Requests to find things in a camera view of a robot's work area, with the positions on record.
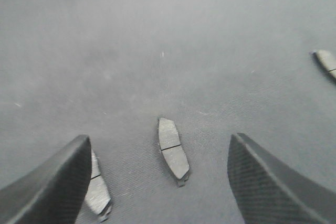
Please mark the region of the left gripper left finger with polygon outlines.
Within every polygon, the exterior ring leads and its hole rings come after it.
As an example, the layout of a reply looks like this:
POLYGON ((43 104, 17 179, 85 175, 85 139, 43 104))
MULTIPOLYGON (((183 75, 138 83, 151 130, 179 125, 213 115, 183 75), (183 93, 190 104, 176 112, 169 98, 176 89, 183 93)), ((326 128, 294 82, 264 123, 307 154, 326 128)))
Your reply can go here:
POLYGON ((78 135, 1 189, 1 223, 75 223, 91 179, 91 143, 78 135))

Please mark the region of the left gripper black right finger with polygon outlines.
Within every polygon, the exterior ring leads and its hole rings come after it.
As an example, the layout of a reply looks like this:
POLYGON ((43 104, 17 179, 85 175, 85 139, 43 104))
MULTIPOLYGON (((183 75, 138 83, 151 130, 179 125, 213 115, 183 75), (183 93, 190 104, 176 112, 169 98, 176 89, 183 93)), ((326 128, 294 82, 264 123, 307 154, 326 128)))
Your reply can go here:
POLYGON ((262 148, 233 134, 228 180, 245 223, 335 223, 335 193, 262 148))

